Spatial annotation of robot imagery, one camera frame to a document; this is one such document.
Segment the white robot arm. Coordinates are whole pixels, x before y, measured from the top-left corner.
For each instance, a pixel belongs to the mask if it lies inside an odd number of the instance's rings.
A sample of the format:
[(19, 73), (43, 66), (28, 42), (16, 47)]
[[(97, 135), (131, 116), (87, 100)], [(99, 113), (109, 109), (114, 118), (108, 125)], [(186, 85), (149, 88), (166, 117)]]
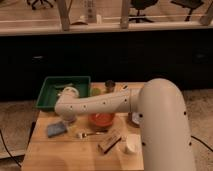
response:
[(139, 114), (144, 171), (196, 171), (186, 104), (171, 81), (155, 78), (140, 88), (79, 98), (64, 89), (54, 111), (63, 120), (96, 113)]

